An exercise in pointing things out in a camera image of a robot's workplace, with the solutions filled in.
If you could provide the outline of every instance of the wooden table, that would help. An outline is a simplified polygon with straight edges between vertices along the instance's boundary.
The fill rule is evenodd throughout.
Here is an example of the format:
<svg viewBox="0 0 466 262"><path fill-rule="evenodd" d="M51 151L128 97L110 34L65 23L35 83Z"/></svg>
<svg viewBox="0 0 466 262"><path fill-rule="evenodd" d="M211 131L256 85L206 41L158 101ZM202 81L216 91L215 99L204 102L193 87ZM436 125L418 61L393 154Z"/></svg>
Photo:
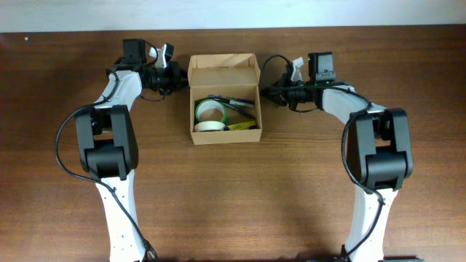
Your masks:
<svg viewBox="0 0 466 262"><path fill-rule="evenodd" d="M173 44L184 68L195 54L255 52L262 64L275 53L333 51L339 79L408 112L414 174L390 212L385 255L465 259L466 27L450 25L0 35L0 261L108 260L98 191L68 177L52 147L59 124L102 93L104 69L125 38ZM283 69L277 61L268 78ZM354 201L339 155L342 124L324 112L261 103L260 143L193 146L189 89L163 103L136 101L135 199L141 230L160 257L339 253ZM74 123L60 151L82 173Z"/></svg>

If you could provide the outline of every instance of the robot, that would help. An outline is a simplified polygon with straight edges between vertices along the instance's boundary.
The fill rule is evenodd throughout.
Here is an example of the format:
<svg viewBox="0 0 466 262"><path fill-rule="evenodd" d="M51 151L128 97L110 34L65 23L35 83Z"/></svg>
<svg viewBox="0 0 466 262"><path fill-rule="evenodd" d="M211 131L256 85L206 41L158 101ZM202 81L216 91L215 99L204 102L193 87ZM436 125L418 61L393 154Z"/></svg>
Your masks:
<svg viewBox="0 0 466 262"><path fill-rule="evenodd" d="M147 63L146 46L153 60ZM159 258L138 228L133 183L138 166L138 145L129 111L144 89L158 92L162 99L187 85L186 72L171 61L173 46L156 48L142 39L125 39L123 57L107 70L108 84L92 104L73 112L55 137L58 164L69 175L96 184L105 208L110 236L110 262L157 261ZM314 110L336 116L345 128L341 157L355 184L356 197L349 238L341 255L330 261L382 261L382 244L390 206L413 170L406 112L371 103L346 82L338 82L331 52L310 53L308 82L302 81L302 59L283 58L287 72L273 85L266 83L261 95L297 111L298 103L315 103ZM82 168L90 177L70 171L60 159L60 134L72 119L76 122ZM112 139L96 140L104 132ZM376 139L389 146L376 146ZM397 260L416 261L421 259Z"/></svg>

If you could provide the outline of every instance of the open cardboard box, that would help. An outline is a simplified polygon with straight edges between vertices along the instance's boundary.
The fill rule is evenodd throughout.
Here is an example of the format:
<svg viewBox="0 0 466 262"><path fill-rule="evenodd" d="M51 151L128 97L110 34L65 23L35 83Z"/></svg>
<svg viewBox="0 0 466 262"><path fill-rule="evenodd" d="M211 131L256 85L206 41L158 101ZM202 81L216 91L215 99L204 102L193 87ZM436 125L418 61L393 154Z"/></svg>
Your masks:
<svg viewBox="0 0 466 262"><path fill-rule="evenodd" d="M254 54L193 55L189 61L191 137L195 145L215 143L259 142L262 134L261 101L258 82L261 71ZM254 100L254 108L241 108L256 117L257 128L251 130L195 132L196 101L208 95ZM227 109L226 125L251 119Z"/></svg>

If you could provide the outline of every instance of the white wall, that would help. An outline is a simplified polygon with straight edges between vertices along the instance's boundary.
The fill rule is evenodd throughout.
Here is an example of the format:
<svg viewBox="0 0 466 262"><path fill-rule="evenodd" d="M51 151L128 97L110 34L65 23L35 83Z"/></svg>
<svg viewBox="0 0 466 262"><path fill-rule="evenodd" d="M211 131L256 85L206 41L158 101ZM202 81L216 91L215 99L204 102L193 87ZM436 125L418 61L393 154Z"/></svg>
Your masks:
<svg viewBox="0 0 466 262"><path fill-rule="evenodd" d="M466 23L466 0L0 0L0 31Z"/></svg>

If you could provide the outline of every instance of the green tape roll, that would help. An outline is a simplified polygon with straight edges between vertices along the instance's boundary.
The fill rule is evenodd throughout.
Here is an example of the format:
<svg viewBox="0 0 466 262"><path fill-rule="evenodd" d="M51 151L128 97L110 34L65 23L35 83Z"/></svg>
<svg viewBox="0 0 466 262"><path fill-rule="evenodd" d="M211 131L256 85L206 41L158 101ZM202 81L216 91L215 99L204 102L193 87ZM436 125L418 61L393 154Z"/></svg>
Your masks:
<svg viewBox="0 0 466 262"><path fill-rule="evenodd" d="M217 102L214 99L206 99L197 105L194 116L199 123L201 122L200 116L202 113L209 109L216 109L220 111L224 115L224 117L221 119L221 122L224 124L226 123L226 107L223 105L223 103Z"/></svg>

